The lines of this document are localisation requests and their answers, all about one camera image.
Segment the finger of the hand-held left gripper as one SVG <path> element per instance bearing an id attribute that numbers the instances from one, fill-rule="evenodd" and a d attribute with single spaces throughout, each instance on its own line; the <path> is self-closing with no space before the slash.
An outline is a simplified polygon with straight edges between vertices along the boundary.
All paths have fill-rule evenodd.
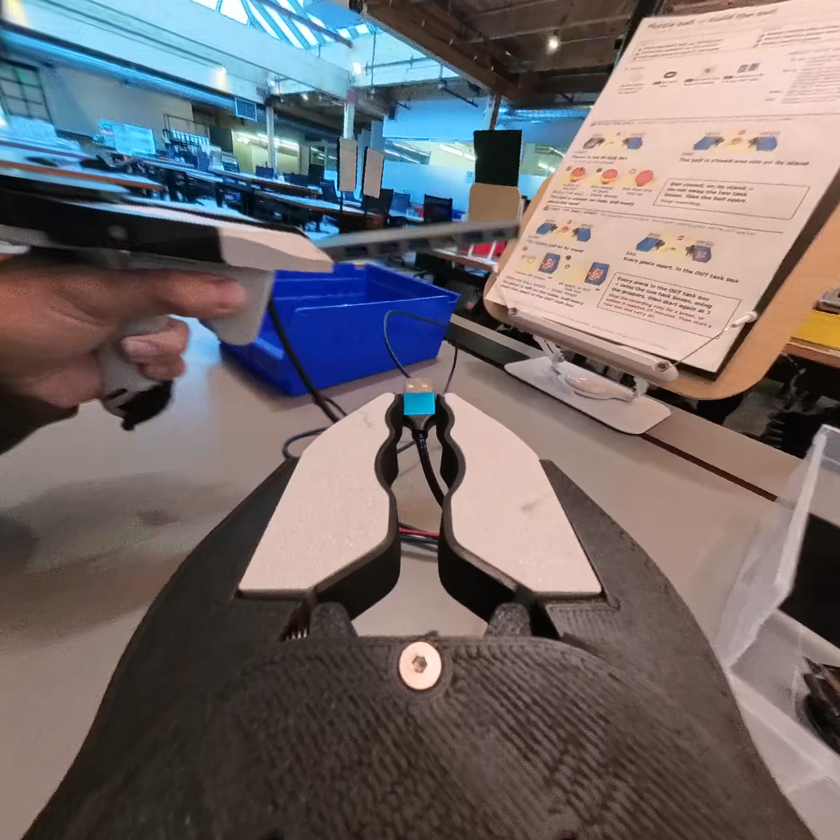
<path id="1" fill-rule="evenodd" d="M 224 263 L 252 270 L 326 272 L 333 260 L 305 235 L 237 222 L 217 224 Z"/>

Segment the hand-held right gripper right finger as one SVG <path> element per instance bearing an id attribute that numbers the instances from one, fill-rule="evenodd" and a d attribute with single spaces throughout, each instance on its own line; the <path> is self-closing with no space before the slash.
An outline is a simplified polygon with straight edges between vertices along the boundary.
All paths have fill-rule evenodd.
<path id="1" fill-rule="evenodd" d="M 448 594 L 486 622 L 508 603 L 534 616 L 553 603 L 603 599 L 543 462 L 519 436 L 446 393 L 437 438 L 447 488 L 437 567 Z"/>

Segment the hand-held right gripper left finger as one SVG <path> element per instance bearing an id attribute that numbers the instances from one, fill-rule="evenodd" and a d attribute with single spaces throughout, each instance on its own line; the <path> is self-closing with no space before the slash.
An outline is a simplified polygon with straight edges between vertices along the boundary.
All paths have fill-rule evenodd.
<path id="1" fill-rule="evenodd" d="M 401 571 L 392 484 L 402 400 L 377 396 L 316 437 L 297 459 L 238 595 L 338 603 L 356 618 L 383 599 Z"/>

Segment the grey usb hub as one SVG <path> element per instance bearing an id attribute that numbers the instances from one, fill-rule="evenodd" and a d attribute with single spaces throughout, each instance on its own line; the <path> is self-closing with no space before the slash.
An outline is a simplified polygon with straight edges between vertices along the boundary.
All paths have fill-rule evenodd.
<path id="1" fill-rule="evenodd" d="M 507 242 L 520 233 L 518 220 L 507 222 L 435 223 L 338 234 L 314 240 L 333 261 L 389 259 L 435 249 L 470 248 Z"/>

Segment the grey desk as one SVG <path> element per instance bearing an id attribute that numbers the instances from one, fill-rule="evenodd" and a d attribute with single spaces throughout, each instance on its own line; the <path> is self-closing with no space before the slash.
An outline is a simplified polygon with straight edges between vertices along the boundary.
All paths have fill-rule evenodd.
<path id="1" fill-rule="evenodd" d="M 170 409 L 133 433 L 98 404 L 2 457 L 2 838 L 20 838 L 95 717 L 112 672 L 177 565 L 321 426 L 260 388 L 191 321 Z M 614 432 L 460 351 L 454 392 L 508 426 L 624 528 L 709 636 L 738 565 L 799 461 L 674 412 Z"/>

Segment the person's left hand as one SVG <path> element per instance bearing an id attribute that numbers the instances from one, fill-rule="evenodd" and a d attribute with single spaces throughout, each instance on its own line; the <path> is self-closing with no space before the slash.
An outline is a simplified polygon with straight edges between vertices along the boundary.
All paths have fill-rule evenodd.
<path id="1" fill-rule="evenodd" d="M 98 351 L 123 324 L 166 317 L 163 330 L 120 342 L 131 366 L 149 379 L 184 372 L 189 339 L 179 317 L 219 319 L 248 302 L 234 280 L 171 270 L 115 270 L 62 264 L 33 255 L 1 268 L 2 385 L 60 408 L 102 394 Z"/>

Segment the rows of office desks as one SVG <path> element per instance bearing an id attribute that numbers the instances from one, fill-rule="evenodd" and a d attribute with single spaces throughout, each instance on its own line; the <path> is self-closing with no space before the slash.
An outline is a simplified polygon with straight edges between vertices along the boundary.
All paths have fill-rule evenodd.
<path id="1" fill-rule="evenodd" d="M 153 266 L 235 268 L 219 251 L 217 224 L 237 222 L 305 235 L 300 226 L 283 224 L 280 210 L 268 218 L 232 207 L 231 198 L 256 198 L 265 204 L 291 204 L 276 192 L 254 194 L 243 180 L 211 173 L 175 171 L 175 193 L 193 201 L 166 197 L 170 183 L 108 166 L 99 157 L 62 149 L 2 141 L 2 246 L 55 249 L 91 255 L 148 259 Z"/>

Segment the blue plastic bin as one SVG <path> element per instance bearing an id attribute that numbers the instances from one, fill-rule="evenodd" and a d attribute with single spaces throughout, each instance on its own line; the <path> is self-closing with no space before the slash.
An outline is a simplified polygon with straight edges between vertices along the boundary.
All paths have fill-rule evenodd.
<path id="1" fill-rule="evenodd" d="M 327 272 L 279 270 L 271 301 L 319 390 L 438 356 L 459 294 L 376 264 Z"/>

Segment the white board stand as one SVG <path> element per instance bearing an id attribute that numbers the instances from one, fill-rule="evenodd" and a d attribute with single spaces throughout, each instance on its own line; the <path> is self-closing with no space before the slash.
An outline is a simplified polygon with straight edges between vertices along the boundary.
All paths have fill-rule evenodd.
<path id="1" fill-rule="evenodd" d="M 672 409 L 648 394 L 648 379 L 631 373 L 630 385 L 572 361 L 572 350 L 538 338 L 540 356 L 503 369 L 514 379 L 619 433 L 640 436 L 672 416 Z"/>

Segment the black panel on cardboard stand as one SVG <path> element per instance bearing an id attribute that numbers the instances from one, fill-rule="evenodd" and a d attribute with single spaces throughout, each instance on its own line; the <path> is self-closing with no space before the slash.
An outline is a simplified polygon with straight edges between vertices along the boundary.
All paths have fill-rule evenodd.
<path id="1" fill-rule="evenodd" d="M 518 185 L 522 132 L 519 129 L 475 131 L 474 152 L 475 178 L 469 190 L 468 221 L 518 221 L 522 215 Z"/>

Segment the clear plastic box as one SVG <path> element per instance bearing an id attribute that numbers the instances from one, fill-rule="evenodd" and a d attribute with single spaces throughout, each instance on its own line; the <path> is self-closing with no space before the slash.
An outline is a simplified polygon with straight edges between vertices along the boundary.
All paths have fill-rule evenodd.
<path id="1" fill-rule="evenodd" d="M 715 648 L 752 739 L 816 838 L 839 838 L 839 757 L 802 710 L 805 655 L 839 665 L 834 647 L 782 613 L 805 526 L 816 515 L 839 528 L 839 435 L 824 426 L 761 522 L 723 609 Z"/>

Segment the black item in clear box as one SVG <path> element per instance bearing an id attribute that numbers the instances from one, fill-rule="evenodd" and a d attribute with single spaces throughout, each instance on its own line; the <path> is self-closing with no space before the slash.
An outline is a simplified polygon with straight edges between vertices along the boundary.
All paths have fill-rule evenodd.
<path id="1" fill-rule="evenodd" d="M 839 646 L 839 528 L 809 515 L 799 563 L 782 613 L 822 640 Z M 813 656 L 802 658 L 801 708 L 815 733 L 839 753 L 839 667 Z"/>

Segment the wooden display board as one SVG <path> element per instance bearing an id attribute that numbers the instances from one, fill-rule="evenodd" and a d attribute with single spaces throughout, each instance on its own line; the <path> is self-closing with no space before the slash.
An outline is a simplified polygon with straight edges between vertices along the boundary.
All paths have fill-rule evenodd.
<path id="1" fill-rule="evenodd" d="M 720 400 L 746 392 L 770 370 L 786 344 L 810 317 L 819 298 L 838 284 L 839 209 L 836 175 L 819 202 L 801 237 L 791 247 L 780 267 L 780 284 L 763 305 L 749 331 L 733 347 L 716 378 L 709 380 L 679 363 L 672 380 L 657 368 L 664 361 L 645 356 L 634 361 L 632 349 L 586 332 L 572 331 L 532 314 L 519 314 L 507 304 L 491 298 L 501 272 L 513 257 L 517 240 L 508 241 L 497 268 L 484 292 L 484 305 L 492 318 L 555 344 L 561 351 L 580 354 L 598 364 L 633 375 L 667 391 L 701 401 Z"/>

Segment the printed instruction sheet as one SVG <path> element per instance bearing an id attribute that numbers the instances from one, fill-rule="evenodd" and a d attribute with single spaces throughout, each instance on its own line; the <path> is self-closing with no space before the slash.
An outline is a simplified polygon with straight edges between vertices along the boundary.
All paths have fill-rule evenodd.
<path id="1" fill-rule="evenodd" d="M 716 375 L 838 174 L 839 2 L 647 18 L 486 299 Z"/>

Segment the yellow box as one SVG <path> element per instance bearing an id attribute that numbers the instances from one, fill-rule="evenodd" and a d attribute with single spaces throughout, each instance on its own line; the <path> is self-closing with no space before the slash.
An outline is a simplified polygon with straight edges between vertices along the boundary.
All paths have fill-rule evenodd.
<path id="1" fill-rule="evenodd" d="M 784 347 L 784 353 L 839 369 L 839 314 L 814 310 Z"/>

